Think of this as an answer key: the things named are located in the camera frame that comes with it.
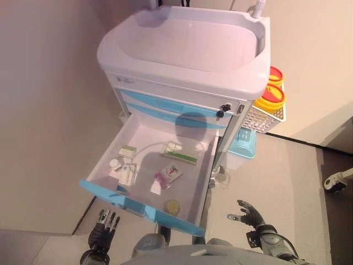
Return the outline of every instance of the baseboard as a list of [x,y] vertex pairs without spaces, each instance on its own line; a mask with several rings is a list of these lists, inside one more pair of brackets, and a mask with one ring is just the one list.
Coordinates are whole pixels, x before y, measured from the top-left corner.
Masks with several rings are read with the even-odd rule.
[[319,149],[322,149],[322,150],[336,152],[336,153],[339,153],[339,154],[344,155],[344,156],[353,157],[353,153],[347,153],[347,152],[344,152],[344,151],[333,149],[331,147],[311,144],[310,142],[305,142],[305,141],[301,141],[301,140],[298,140],[298,139],[294,139],[294,138],[290,138],[290,137],[286,137],[286,136],[282,136],[282,135],[278,135],[278,134],[272,134],[272,133],[269,133],[269,132],[267,132],[266,134],[270,135],[270,136],[273,136],[273,137],[281,138],[281,139],[284,139],[284,140],[297,142],[298,144],[308,145],[308,146],[316,147],[316,148],[319,148]]

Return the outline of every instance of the small white bottle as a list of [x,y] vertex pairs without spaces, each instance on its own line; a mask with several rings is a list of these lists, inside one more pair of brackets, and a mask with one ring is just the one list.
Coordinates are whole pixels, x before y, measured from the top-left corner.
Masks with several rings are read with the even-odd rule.
[[119,178],[119,176],[120,176],[119,170],[121,170],[122,167],[124,166],[124,162],[122,160],[112,159],[109,162],[109,166],[111,167],[111,171],[109,173],[109,176],[111,176],[113,178]]

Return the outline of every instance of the open drawer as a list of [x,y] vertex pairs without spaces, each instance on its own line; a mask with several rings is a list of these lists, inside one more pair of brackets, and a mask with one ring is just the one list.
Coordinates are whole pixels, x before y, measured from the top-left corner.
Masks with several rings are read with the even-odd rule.
[[[218,137],[207,130],[202,134],[200,130],[132,114],[87,180],[80,181],[80,185],[112,205],[149,221],[202,236],[205,231],[199,227],[199,223]],[[164,143],[168,141],[199,149],[197,163],[191,165],[176,161],[183,174],[169,188],[162,189],[160,194],[152,193],[154,175],[173,161],[161,154]],[[126,145],[137,148],[131,161],[137,164],[137,170],[134,182],[128,187],[122,186],[126,191],[121,192],[120,185],[117,191],[119,180],[109,176],[109,162],[118,158],[119,150]],[[171,199],[180,205],[177,216],[165,212],[165,203]]]

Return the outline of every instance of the plastic basket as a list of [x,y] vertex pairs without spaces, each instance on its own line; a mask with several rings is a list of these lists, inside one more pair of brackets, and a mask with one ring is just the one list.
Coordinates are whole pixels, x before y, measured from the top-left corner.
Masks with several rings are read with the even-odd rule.
[[265,134],[278,123],[286,121],[286,103],[282,108],[270,114],[266,111],[252,106],[243,121],[243,127]]

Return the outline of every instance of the gray floor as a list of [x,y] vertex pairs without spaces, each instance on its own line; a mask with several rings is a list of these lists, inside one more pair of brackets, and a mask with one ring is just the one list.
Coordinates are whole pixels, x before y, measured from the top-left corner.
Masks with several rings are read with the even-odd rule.
[[[288,237],[306,260],[316,264],[352,264],[352,183],[341,194],[326,195],[322,181],[330,174],[352,166],[352,158],[317,150],[267,135],[258,135],[256,157],[236,163],[227,160],[227,170],[217,176],[217,185],[206,200],[206,239],[219,237],[234,246],[249,249],[245,233],[250,227],[225,218],[240,213],[236,199],[252,203]],[[97,214],[109,204],[96,200],[75,236],[18,235],[0,232],[1,264],[78,264],[88,249],[87,239]],[[109,256],[120,264],[131,256],[135,243],[155,225],[123,210]],[[191,236],[173,231],[171,245],[191,243]]]

